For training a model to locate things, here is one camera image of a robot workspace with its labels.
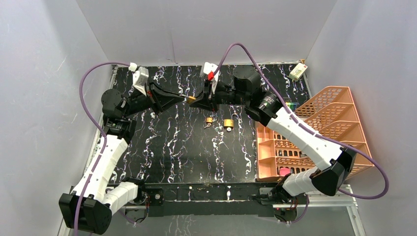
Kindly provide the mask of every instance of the table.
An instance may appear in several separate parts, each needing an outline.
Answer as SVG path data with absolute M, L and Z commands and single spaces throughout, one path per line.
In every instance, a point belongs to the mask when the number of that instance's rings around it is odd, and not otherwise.
M 309 98 L 303 80 L 287 77 L 295 64 L 266 64 L 262 71 L 291 102 Z M 219 80 L 231 84 L 236 65 L 221 68 Z M 196 96 L 203 88 L 200 66 L 147 67 L 149 76 L 162 88 Z M 113 88 L 129 95 L 132 74 L 119 68 Z M 205 118 L 213 117 L 204 129 Z M 224 119 L 234 119 L 232 132 L 223 129 Z M 217 113 L 178 103 L 156 116 L 152 110 L 134 116 L 137 131 L 119 160 L 110 183 L 124 177 L 144 178 L 147 183 L 254 182 L 256 179 L 255 125 L 242 106 L 221 105 Z

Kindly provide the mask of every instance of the gold padlock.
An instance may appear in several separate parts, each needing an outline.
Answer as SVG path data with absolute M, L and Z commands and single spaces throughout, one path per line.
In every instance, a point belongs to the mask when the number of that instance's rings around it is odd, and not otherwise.
M 224 124 L 223 127 L 226 129 L 227 132 L 232 131 L 233 127 L 234 127 L 234 122 L 232 119 L 225 119 L 224 120 Z
M 206 126 L 205 126 L 205 128 L 211 127 L 212 123 L 213 123 L 213 118 L 212 117 L 206 117 Z

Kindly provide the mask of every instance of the purple cable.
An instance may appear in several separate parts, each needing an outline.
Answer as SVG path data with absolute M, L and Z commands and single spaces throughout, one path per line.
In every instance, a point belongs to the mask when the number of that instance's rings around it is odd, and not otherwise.
M 110 65 L 110 64 L 119 64 L 119 65 L 125 65 L 125 66 L 129 66 L 129 64 L 127 63 L 123 63 L 123 62 L 114 62 L 114 61 L 110 61 L 110 62 L 105 62 L 105 63 L 101 63 L 98 65 L 93 66 L 92 68 L 90 68 L 81 78 L 80 81 L 80 87 L 79 87 L 79 93 L 80 93 L 80 100 L 81 100 L 81 105 L 83 105 L 83 109 L 86 112 L 87 116 L 90 118 L 90 120 L 94 123 L 94 125 L 98 128 L 98 130 L 100 130 L 101 135 L 104 137 L 104 143 L 103 143 L 103 148 L 100 150 L 100 154 L 97 158 L 97 160 L 94 162 L 92 169 L 91 169 L 91 173 L 94 172 L 95 168 L 97 167 L 98 162 L 101 159 L 101 155 L 104 152 L 104 149 L 106 148 L 107 145 L 107 135 L 104 132 L 104 130 L 101 128 L 101 126 L 98 124 L 98 122 L 96 120 L 94 120 L 94 118 L 92 117 L 91 113 L 89 112 L 87 106 L 86 106 L 86 102 L 84 101 L 84 96 L 83 96 L 83 85 L 84 85 L 84 81 L 86 80 L 87 75 L 89 75 L 94 69 L 103 66 L 103 65 Z M 75 218 L 74 218 L 74 236 L 78 236 L 78 219 L 80 217 L 80 207 L 81 207 L 81 201 L 83 199 L 84 193 L 86 192 L 87 186 L 90 182 L 92 174 L 89 174 L 89 176 L 87 177 L 86 183 L 84 184 L 83 190 L 81 191 L 81 194 L 78 198 L 77 201 L 77 207 L 75 208 Z
M 224 60 L 226 59 L 227 54 L 229 53 L 230 49 L 236 45 L 239 45 L 240 47 L 242 47 L 242 49 L 246 52 L 246 54 L 248 55 L 249 59 L 252 61 L 253 65 L 255 66 L 256 70 L 258 71 L 258 73 L 261 75 L 261 77 L 265 80 L 265 82 L 268 84 L 268 86 L 272 89 L 272 91 L 275 93 L 275 95 L 278 97 L 278 100 L 281 102 L 281 104 L 283 105 L 285 111 L 290 114 L 290 117 L 292 118 L 292 120 L 298 125 L 300 126 L 303 130 L 307 131 L 309 134 L 314 135 L 315 133 L 313 131 L 311 131 L 310 129 L 308 129 L 307 127 L 305 127 L 303 124 L 299 123 L 298 120 L 296 119 L 294 113 L 290 110 L 290 108 L 287 106 L 287 104 L 285 103 L 284 99 L 282 98 L 282 96 L 279 94 L 279 92 L 274 88 L 274 86 L 271 84 L 271 82 L 265 77 L 265 75 L 262 73 L 262 70 L 259 68 L 258 64 L 255 62 L 255 60 L 253 59 L 252 55 L 249 53 L 249 51 L 247 50 L 247 48 L 241 44 L 241 43 L 233 43 L 231 44 L 225 54 L 223 55 L 222 59 L 220 60 L 220 63 L 217 67 L 217 69 L 214 71 L 214 75 L 220 70 L 220 67 L 223 65 Z M 342 189 L 339 189 L 340 192 L 349 195 L 351 197 L 354 198 L 359 198 L 359 199 L 377 199 L 382 197 L 383 195 L 385 195 L 388 192 L 389 189 L 389 180 L 388 180 L 388 176 L 385 173 L 385 171 L 383 170 L 383 168 L 376 162 L 374 161 L 370 156 L 366 155 L 366 153 L 363 153 L 362 151 L 349 146 L 347 144 L 341 143 L 339 141 L 324 137 L 322 135 L 316 135 L 316 137 L 321 138 L 323 140 L 341 145 L 342 147 L 348 148 L 350 150 L 353 150 L 356 153 L 359 153 L 360 155 L 364 156 L 366 159 L 368 159 L 372 164 L 375 165 L 375 167 L 381 172 L 382 177 L 384 178 L 385 181 L 385 187 L 383 189 L 383 191 L 380 194 L 377 194 L 375 196 L 361 196 L 361 195 L 356 195 L 350 192 L 346 192 Z
M 306 202 L 305 202 L 304 211 L 302 212 L 301 216 L 298 219 L 291 221 L 291 224 L 297 223 L 301 218 L 304 217 L 305 213 L 307 212 L 308 204 L 310 203 L 310 199 L 308 198 L 307 194 L 305 195 L 305 199 L 306 199 Z
M 127 215 L 125 215 L 124 213 L 123 213 L 123 211 L 121 211 L 121 210 L 119 210 L 118 211 L 119 213 L 120 213 L 120 215 L 122 215 L 129 223 L 131 223 L 131 224 L 135 224 L 136 222 L 134 221 L 134 220 L 132 220 L 132 219 L 130 219 L 129 217 L 127 217 Z

